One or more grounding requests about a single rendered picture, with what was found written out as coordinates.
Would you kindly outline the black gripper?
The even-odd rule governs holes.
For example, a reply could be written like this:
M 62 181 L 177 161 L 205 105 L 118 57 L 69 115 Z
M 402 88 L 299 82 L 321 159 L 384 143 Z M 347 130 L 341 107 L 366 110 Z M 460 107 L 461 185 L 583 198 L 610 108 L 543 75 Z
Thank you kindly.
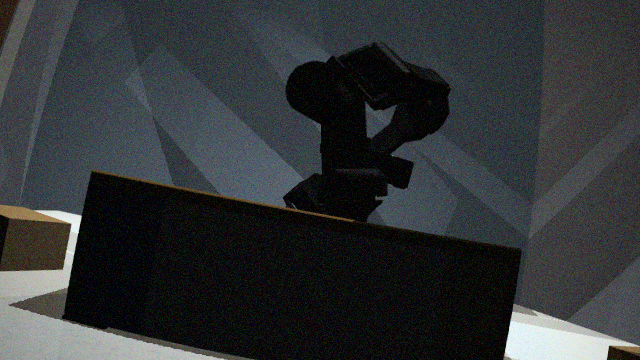
M 371 137 L 362 129 L 340 128 L 321 133 L 321 186 L 316 190 L 321 214 L 367 222 L 388 196 L 388 177 L 378 168 L 360 169 L 363 146 Z

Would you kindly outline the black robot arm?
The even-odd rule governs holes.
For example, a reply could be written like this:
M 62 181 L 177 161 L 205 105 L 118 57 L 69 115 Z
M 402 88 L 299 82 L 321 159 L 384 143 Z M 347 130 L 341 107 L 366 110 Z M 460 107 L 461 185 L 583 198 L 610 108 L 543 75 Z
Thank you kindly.
M 422 140 L 449 115 L 449 84 L 431 68 L 404 62 L 384 42 L 367 44 L 326 63 L 298 65 L 285 89 L 295 111 L 321 124 L 321 133 L 340 128 L 367 132 L 365 102 L 373 109 L 397 105 L 391 122 L 363 146 L 360 169 L 380 169 L 393 187 L 408 188 L 414 162 L 391 156 L 404 142 Z M 286 208 L 321 214 L 312 174 L 284 197 Z M 292 205 L 294 204 L 294 206 Z

